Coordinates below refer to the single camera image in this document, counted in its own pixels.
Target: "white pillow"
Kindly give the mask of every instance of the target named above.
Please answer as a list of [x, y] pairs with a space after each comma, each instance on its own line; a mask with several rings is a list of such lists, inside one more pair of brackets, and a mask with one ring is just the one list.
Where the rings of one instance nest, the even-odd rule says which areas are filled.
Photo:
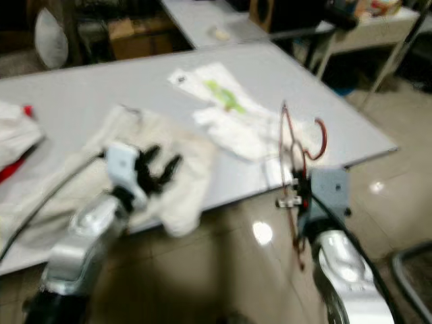
[[55, 17], [42, 9], [34, 28], [34, 45], [42, 62], [49, 69], [61, 68], [68, 59], [68, 39]]

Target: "cardboard box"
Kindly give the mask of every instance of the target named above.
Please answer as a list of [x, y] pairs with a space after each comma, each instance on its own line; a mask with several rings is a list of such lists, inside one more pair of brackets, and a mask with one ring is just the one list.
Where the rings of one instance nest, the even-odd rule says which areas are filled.
[[121, 38], [111, 42], [116, 59], [135, 59], [173, 52], [169, 34]]
[[173, 52], [171, 33], [176, 30], [166, 14], [145, 20], [110, 22], [109, 39], [116, 59], [133, 59]]

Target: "black cable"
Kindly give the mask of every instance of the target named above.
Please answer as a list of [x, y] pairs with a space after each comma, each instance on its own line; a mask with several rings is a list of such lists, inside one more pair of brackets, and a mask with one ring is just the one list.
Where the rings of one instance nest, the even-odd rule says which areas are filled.
[[379, 270], [377, 267], [373, 264], [373, 262], [370, 260], [370, 258], [367, 256], [366, 252], [363, 250], [362, 246], [360, 245], [360, 242], [358, 241], [357, 237], [350, 232], [350, 230], [345, 226], [344, 222], [335, 215], [330, 209], [328, 209], [324, 203], [312, 193], [312, 199], [315, 200], [315, 202], [319, 205], [321, 209], [325, 211], [325, 213], [328, 215], [328, 217], [334, 221], [334, 223], [345, 233], [346, 237], [351, 241], [352, 245], [355, 247], [355, 249], [360, 253], [362, 258], [366, 261], [369, 268], [371, 268], [372, 274], [378, 283], [379, 289], [381, 290], [381, 293], [383, 295], [383, 298], [385, 302], [387, 303], [388, 307], [390, 308], [391, 315], [396, 321], [396, 324], [403, 324], [404, 320], [399, 312], [399, 310], [396, 307], [396, 304], [394, 302], [394, 299], [392, 295], [390, 295], [390, 292], [387, 288], [387, 286], [384, 283], [383, 278], [381, 277]]
[[33, 210], [25, 218], [25, 220], [21, 222], [20, 226], [18, 226], [18, 228], [7, 239], [0, 254], [0, 264], [3, 262], [6, 254], [9, 252], [10, 248], [12, 247], [12, 245], [14, 245], [15, 241], [18, 239], [21, 233], [27, 228], [28, 224], [36, 217], [38, 212], [49, 202], [49, 200], [53, 198], [53, 196], [57, 194], [59, 190], [62, 189], [73, 177], [75, 177], [78, 173], [87, 168], [91, 163], [93, 163], [95, 159], [99, 157], [103, 157], [103, 153], [101, 153], [100, 155], [95, 155], [89, 160], [83, 162], [83, 164], [77, 166], [77, 168], [75, 168], [73, 172], [71, 172], [67, 177], [62, 179], [62, 181], [60, 181], [60, 183], [58, 183], [51, 191], [45, 194], [43, 199], [35, 206], [35, 208], [33, 208]]

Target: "white garment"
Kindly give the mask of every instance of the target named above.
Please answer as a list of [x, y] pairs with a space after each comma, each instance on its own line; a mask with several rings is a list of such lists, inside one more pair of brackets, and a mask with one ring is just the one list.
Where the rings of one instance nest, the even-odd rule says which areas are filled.
[[[114, 140], [133, 144], [142, 150], [154, 144], [160, 145], [162, 149], [159, 156], [150, 164], [150, 170], [155, 175], [161, 174], [165, 164], [176, 153], [183, 156], [183, 162], [172, 182], [162, 195], [150, 197], [145, 211], [132, 214], [130, 227], [137, 228], [158, 217], [172, 236], [185, 236], [193, 231], [199, 224], [201, 205], [211, 179], [217, 152], [215, 145], [156, 113], [117, 106], [111, 110], [96, 135], [80, 151], [68, 157], [63, 167], [35, 188], [33, 195], [26, 197], [18, 206], [0, 205], [0, 246], [41, 201], [44, 193]], [[41, 209], [17, 244], [29, 248], [52, 247], [64, 235], [72, 214], [110, 188], [105, 162], [98, 159], [67, 183]]]
[[0, 101], [0, 171], [16, 162], [43, 133], [19, 105]]
[[[204, 65], [191, 72], [177, 69], [168, 80], [176, 88], [211, 104], [212, 107], [197, 110], [192, 116], [220, 147], [249, 161], [264, 161], [279, 155], [279, 114], [256, 103], [221, 63]], [[227, 111], [223, 100], [206, 85], [208, 81], [232, 93], [244, 112]], [[313, 121], [304, 123], [293, 117], [292, 123], [304, 147], [311, 152], [318, 151], [321, 147], [319, 126], [313, 125]], [[288, 125], [284, 130], [283, 142], [290, 147]]]

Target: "white table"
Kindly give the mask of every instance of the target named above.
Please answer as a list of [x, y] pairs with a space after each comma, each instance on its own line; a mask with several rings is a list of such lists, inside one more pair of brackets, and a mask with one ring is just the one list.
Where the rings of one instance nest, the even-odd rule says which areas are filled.
[[[142, 107], [170, 116], [193, 132], [204, 134], [191, 113], [206, 107], [167, 81], [176, 68], [189, 70], [219, 61], [264, 107], [279, 111], [286, 99], [292, 115], [327, 125], [330, 165], [354, 165], [396, 149], [385, 135], [336, 96], [313, 75], [271, 43], [216, 47], [146, 59], [0, 80], [0, 99], [31, 104], [48, 140], [8, 181], [0, 185], [0, 201], [14, 204], [32, 190], [101, 125], [115, 103]], [[203, 210], [225, 205], [280, 186], [269, 182], [263, 164], [249, 163], [221, 151]], [[155, 222], [132, 229], [137, 232]], [[0, 267], [0, 275], [41, 263], [50, 246], [16, 244]]]
[[[161, 0], [161, 2], [177, 27], [196, 49], [252, 41], [294, 38], [334, 30], [332, 24], [321, 22], [316, 28], [268, 34], [249, 20], [248, 12], [236, 11], [225, 0]], [[228, 33], [229, 39], [217, 39], [211, 33], [212, 28]]]

